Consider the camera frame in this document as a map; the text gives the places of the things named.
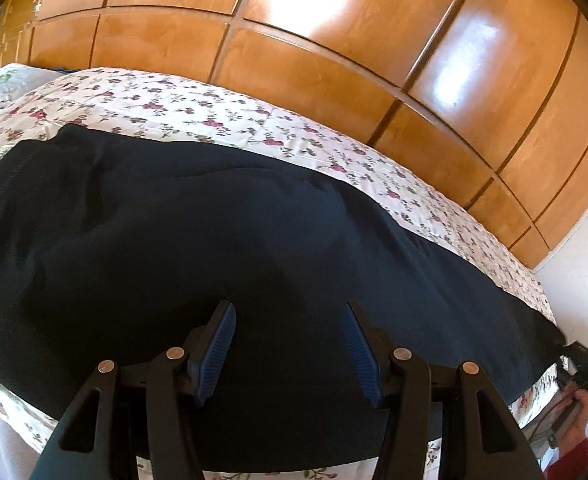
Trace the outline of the red sleeve forearm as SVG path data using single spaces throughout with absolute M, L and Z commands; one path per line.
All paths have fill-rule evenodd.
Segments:
M 588 468 L 588 438 L 559 457 L 544 472 L 546 480 L 577 480 Z

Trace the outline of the person's right hand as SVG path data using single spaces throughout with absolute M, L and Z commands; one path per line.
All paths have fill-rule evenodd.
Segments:
M 588 392 L 579 388 L 575 382 L 568 382 L 563 391 L 563 399 L 557 407 L 559 413 L 563 413 L 573 403 L 579 407 L 579 411 L 565 433 L 557 440 L 560 457 L 564 457 L 580 444 L 586 438 L 588 430 Z

